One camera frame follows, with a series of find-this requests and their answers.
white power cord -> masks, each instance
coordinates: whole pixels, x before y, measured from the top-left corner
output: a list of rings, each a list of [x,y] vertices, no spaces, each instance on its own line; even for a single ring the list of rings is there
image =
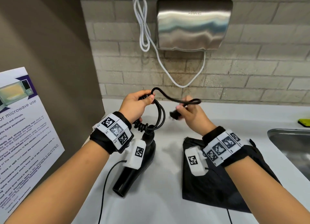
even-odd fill
[[[199,74],[202,72],[204,66],[205,66],[205,62],[206,62],[206,52],[204,52],[203,55],[203,64],[202,67],[200,69],[200,71],[194,76],[194,78],[187,84],[187,85],[179,85],[177,84],[174,79],[171,77],[171,75],[169,74],[169,72],[166,70],[166,68],[164,67],[164,65],[161,63],[160,58],[159,58],[159,53],[157,50],[156,45],[154,44],[152,38],[151,38],[151,32],[149,29],[149,26],[146,23],[146,16],[147,16],[147,12],[148,12],[148,4],[146,2],[146,0],[142,0],[143,1],[143,9],[141,9],[141,5],[139,0],[133,0],[134,1],[134,14],[136,15],[136,18],[138,20],[139,26],[140,26],[140,38],[139,38],[139,43],[140,43],[140,47],[142,49],[143,52],[147,52],[150,49],[150,43],[153,45],[155,51],[156,51],[156,55],[157,55],[157,59],[158,62],[160,64],[160,66],[162,67],[162,69],[165,71],[165,73],[168,75],[168,77],[170,78],[170,80],[178,87],[180,88],[186,88],[188,87],[195,79],[197,76],[199,76]]]

hand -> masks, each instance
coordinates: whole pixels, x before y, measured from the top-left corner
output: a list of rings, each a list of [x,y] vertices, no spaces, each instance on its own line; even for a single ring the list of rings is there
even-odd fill
[[[154,95],[148,96],[146,99],[138,100],[139,97],[143,95],[149,95],[151,93],[151,90],[141,90],[136,93],[130,93],[128,94],[121,105],[121,108],[119,109],[119,112],[122,113],[125,118],[132,124],[137,119],[142,121],[141,116],[145,110],[145,107],[150,105],[154,100]]]
[[[193,98],[191,96],[186,96],[182,100],[189,101]],[[204,113],[203,109],[199,105],[190,104],[186,107],[183,107],[183,104],[176,106],[176,110],[182,115],[180,119],[185,119],[186,124],[196,133],[199,133],[201,136],[206,135],[208,132],[211,132],[216,126],[209,120],[209,118]]]

sponge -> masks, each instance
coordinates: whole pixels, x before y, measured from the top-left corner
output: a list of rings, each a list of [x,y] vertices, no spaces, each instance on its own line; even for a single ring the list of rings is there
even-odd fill
[[[298,123],[304,127],[310,128],[310,119],[299,119]]]

stainless steel sink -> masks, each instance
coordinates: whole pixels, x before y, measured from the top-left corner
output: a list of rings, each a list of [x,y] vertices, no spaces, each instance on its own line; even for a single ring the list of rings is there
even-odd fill
[[[310,181],[310,130],[275,128],[267,134],[273,144]]]

poster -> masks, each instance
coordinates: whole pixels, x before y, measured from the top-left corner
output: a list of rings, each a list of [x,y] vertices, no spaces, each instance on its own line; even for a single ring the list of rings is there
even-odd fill
[[[64,152],[24,67],[0,73],[0,224]]]

